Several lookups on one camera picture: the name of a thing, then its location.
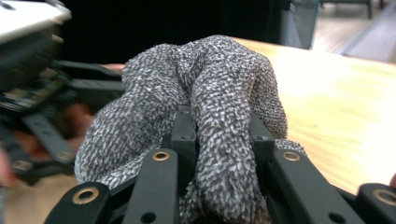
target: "light wood tabletop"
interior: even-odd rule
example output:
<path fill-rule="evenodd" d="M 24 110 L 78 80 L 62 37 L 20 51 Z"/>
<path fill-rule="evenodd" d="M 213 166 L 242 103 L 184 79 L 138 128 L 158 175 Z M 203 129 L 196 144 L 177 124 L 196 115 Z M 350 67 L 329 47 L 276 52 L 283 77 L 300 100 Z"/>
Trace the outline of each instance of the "light wood tabletop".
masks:
<path fill-rule="evenodd" d="M 276 72 L 289 139 L 333 185 L 356 193 L 396 172 L 396 64 L 235 39 L 266 56 Z M 43 223 L 73 176 L 6 190 L 6 224 Z"/>

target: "metal rivet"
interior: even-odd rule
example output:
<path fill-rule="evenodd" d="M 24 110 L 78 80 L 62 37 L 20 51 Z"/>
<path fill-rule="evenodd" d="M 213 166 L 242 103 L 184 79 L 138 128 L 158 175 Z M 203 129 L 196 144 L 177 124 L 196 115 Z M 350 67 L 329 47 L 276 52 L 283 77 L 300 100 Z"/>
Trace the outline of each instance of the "metal rivet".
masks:
<path fill-rule="evenodd" d="M 152 155 L 152 159 L 154 159 L 155 161 L 166 161 L 170 156 L 171 155 L 169 155 L 169 153 L 160 151 Z"/>
<path fill-rule="evenodd" d="M 87 187 L 80 189 L 73 195 L 73 203 L 85 204 L 90 203 L 99 195 L 99 190 L 96 187 Z"/>
<path fill-rule="evenodd" d="M 283 153 L 283 158 L 285 158 L 288 161 L 299 161 L 300 160 L 300 156 L 294 152 Z"/>
<path fill-rule="evenodd" d="M 28 171 L 33 168 L 33 164 L 28 161 L 14 161 L 12 167 L 18 170 Z"/>
<path fill-rule="evenodd" d="M 379 201 L 396 206 L 396 193 L 386 189 L 374 189 L 373 194 Z"/>

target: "floor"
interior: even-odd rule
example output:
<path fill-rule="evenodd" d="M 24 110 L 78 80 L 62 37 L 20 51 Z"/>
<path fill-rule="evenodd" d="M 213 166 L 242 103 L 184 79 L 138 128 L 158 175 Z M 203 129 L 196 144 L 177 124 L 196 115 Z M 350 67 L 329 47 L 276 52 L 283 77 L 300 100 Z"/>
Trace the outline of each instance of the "floor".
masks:
<path fill-rule="evenodd" d="M 372 11 L 374 19 L 381 11 L 379 0 L 373 0 Z M 336 53 L 373 19 L 363 4 L 324 4 L 318 9 L 312 50 Z"/>

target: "gray knit glove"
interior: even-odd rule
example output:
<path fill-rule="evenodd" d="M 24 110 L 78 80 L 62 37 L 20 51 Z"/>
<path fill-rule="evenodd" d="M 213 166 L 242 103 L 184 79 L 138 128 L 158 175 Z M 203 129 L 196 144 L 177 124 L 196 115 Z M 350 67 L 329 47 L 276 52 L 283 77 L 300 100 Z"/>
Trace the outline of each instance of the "gray knit glove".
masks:
<path fill-rule="evenodd" d="M 286 116 L 265 57 L 215 35 L 149 49 L 126 64 L 122 81 L 126 92 L 98 112 L 78 151 L 80 181 L 113 189 L 138 175 L 145 155 L 171 132 L 176 112 L 190 106 L 200 153 L 180 199 L 180 222 L 270 222 L 249 142 L 250 112 L 280 148 L 304 150 L 285 139 Z"/>

